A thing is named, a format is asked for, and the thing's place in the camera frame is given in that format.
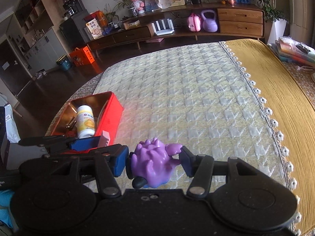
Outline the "blue gloved left hand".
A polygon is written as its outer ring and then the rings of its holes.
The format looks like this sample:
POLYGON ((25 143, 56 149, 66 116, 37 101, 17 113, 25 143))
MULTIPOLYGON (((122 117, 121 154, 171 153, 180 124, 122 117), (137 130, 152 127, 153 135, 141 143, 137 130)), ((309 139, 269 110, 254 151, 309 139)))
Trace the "blue gloved left hand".
POLYGON ((11 190, 1 191, 0 194, 0 206, 1 206, 1 221, 9 228, 13 228, 12 220, 9 213, 10 201, 14 192, 11 190))

